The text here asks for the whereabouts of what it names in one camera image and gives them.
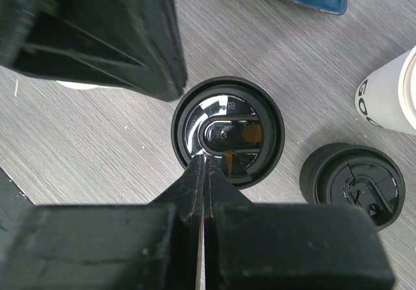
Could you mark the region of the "stack of black lids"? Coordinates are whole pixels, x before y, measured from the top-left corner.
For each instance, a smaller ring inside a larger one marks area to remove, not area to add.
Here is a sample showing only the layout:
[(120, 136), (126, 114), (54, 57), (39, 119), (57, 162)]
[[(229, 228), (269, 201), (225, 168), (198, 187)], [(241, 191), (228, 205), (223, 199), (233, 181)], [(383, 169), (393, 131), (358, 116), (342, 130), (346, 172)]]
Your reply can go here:
[(368, 146), (331, 143), (315, 150), (299, 175), (309, 204), (350, 204), (362, 208), (377, 230), (392, 225), (406, 197), (404, 177), (385, 153)]

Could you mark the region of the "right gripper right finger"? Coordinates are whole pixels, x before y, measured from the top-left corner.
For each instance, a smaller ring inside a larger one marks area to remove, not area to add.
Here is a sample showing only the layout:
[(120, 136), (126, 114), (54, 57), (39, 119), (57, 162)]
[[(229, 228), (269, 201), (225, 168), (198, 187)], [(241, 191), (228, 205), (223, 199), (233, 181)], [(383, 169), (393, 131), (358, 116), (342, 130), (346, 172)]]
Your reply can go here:
[(207, 289), (392, 289), (375, 225), (351, 205), (255, 204), (204, 160)]

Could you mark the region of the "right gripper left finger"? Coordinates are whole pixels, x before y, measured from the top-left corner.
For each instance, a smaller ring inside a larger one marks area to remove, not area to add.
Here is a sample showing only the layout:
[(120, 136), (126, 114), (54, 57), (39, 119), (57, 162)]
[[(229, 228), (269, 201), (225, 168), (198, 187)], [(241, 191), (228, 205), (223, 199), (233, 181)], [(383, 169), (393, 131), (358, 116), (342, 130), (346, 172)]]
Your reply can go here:
[(37, 205), (1, 263), (2, 289), (199, 289), (205, 158), (146, 205)]

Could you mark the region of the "stack of white paper cups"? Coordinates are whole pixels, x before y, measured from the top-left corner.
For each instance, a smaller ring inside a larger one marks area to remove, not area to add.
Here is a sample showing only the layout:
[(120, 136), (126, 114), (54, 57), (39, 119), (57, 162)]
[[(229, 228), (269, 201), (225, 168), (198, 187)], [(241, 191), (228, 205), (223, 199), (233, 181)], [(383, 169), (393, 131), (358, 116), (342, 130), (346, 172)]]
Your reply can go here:
[(368, 123), (415, 134), (415, 48), (369, 74), (354, 97), (356, 110)]

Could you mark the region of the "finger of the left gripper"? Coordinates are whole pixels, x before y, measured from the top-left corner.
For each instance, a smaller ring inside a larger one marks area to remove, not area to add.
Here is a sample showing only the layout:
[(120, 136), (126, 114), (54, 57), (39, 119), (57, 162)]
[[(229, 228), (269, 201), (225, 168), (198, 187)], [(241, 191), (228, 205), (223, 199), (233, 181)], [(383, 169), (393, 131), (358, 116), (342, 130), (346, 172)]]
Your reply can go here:
[(1, 65), (162, 101), (187, 81), (174, 0), (1, 0)]

